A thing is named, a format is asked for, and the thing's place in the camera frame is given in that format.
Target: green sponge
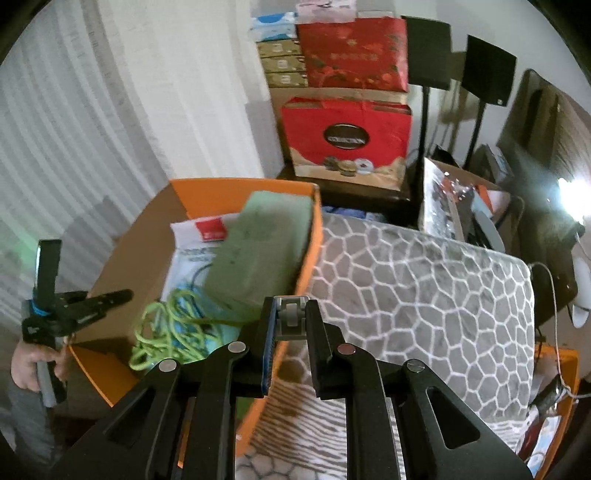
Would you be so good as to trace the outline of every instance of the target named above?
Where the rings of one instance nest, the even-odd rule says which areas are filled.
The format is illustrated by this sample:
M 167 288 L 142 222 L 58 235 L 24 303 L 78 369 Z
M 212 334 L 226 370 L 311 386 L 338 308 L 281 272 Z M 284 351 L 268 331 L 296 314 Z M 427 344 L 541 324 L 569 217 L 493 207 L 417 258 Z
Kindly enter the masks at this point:
M 217 249 L 203 286 L 206 293 L 245 322 L 259 319 L 265 297 L 292 294 L 312 210 L 306 196 L 254 192 Z

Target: round logo label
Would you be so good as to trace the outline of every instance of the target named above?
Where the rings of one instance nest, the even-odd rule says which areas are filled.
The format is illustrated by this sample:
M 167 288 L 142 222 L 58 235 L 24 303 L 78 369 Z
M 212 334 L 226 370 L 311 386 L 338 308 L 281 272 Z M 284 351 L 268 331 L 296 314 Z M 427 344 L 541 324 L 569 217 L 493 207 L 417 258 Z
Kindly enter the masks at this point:
M 369 133 L 357 125 L 334 124 L 324 130 L 324 139 L 334 147 L 355 150 L 367 145 Z

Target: red label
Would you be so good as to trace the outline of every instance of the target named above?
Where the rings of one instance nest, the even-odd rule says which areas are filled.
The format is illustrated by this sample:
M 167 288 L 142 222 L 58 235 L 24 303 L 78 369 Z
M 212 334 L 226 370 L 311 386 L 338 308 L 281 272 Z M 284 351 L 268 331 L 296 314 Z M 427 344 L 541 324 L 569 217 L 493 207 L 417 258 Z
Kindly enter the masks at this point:
M 213 242 L 215 240 L 224 240 L 228 231 L 220 217 L 211 218 L 195 222 L 197 230 L 201 233 L 204 242 Z

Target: cookie picture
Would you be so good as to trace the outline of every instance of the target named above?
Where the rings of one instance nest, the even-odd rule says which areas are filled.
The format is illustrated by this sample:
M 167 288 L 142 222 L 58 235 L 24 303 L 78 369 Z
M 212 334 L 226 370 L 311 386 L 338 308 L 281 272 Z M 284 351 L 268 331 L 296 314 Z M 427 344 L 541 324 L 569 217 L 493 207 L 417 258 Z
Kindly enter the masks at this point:
M 336 157 L 326 157 L 322 162 L 326 170 L 339 171 L 339 159 Z
M 367 158 L 358 158 L 355 160 L 355 165 L 357 165 L 357 173 L 359 175 L 369 175 L 374 171 L 374 164 Z
M 339 162 L 339 173 L 343 177 L 355 177 L 357 175 L 357 165 L 352 160 L 341 160 Z

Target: blue tape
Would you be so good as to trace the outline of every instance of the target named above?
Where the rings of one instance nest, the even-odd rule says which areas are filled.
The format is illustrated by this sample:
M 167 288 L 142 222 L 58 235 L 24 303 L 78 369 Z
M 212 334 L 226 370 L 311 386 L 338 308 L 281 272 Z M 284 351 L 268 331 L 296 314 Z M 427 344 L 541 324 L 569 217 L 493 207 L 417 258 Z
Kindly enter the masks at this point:
M 32 300 L 31 308 L 33 308 L 33 312 L 35 313 L 35 315 L 39 315 L 40 317 L 49 317 L 49 315 L 51 315 L 51 312 L 46 312 L 45 310 L 41 310 L 39 307 L 37 307 L 37 305 L 35 305 L 35 302 Z

